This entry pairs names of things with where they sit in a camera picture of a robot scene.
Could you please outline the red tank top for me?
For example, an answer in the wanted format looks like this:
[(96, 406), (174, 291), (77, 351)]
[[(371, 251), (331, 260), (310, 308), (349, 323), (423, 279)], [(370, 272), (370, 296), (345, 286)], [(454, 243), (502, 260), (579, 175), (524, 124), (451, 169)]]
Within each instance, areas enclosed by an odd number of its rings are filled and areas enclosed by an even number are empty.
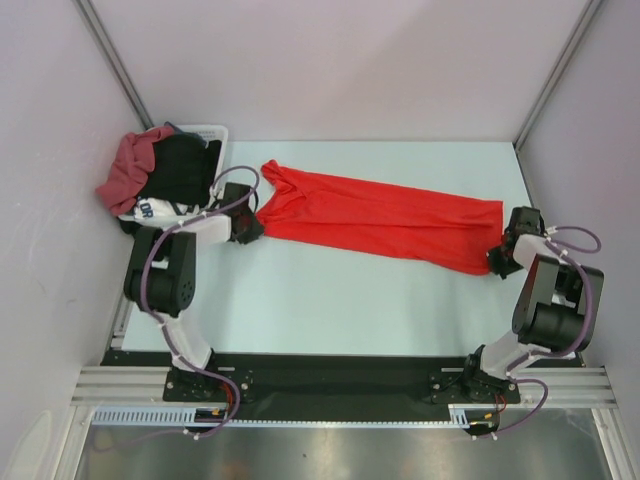
[(499, 200), (306, 172), (275, 160), (261, 173), (274, 189), (257, 213), (269, 237), (490, 272), (486, 254), (502, 237)]

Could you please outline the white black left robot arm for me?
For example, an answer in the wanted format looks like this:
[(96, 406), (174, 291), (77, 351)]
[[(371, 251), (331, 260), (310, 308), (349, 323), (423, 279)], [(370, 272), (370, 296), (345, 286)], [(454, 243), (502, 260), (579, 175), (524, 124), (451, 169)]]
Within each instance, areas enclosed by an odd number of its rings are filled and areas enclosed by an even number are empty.
[(196, 295), (197, 253), (214, 244), (258, 240), (264, 233), (258, 203), (254, 187), (229, 182), (211, 208), (172, 225), (142, 226), (134, 235), (124, 295), (155, 320), (173, 366), (189, 371), (185, 385), (202, 400), (219, 392), (221, 376), (207, 366), (213, 350), (186, 313)]

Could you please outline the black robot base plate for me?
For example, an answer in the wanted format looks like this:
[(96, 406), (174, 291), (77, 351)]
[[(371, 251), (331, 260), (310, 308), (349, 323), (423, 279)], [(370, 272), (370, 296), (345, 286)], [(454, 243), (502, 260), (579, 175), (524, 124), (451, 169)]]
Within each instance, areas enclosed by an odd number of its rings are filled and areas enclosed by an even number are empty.
[(462, 357), (217, 353), (207, 370), (239, 389), (247, 421), (439, 421), (451, 404), (514, 406), (518, 387)]

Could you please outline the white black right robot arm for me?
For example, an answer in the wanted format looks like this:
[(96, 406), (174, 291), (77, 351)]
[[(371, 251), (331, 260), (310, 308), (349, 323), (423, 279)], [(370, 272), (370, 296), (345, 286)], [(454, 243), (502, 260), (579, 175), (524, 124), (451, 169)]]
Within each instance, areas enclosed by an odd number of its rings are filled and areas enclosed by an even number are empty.
[(572, 255), (601, 249), (600, 238), (584, 227), (548, 227), (535, 208), (512, 210), (501, 243), (487, 252), (489, 268), (501, 279), (521, 270), (527, 276), (511, 329), (465, 361), (461, 388), (469, 399), (486, 400), (541, 358), (565, 358), (587, 348), (605, 276)]

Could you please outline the pink garment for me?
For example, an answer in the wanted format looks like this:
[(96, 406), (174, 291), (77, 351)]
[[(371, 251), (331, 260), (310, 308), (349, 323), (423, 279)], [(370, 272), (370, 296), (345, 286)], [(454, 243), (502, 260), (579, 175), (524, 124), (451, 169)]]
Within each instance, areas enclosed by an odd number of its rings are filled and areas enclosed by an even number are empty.
[(95, 189), (104, 207), (114, 216), (125, 214), (155, 170), (154, 145), (174, 134), (170, 126), (127, 133), (120, 140), (106, 181)]

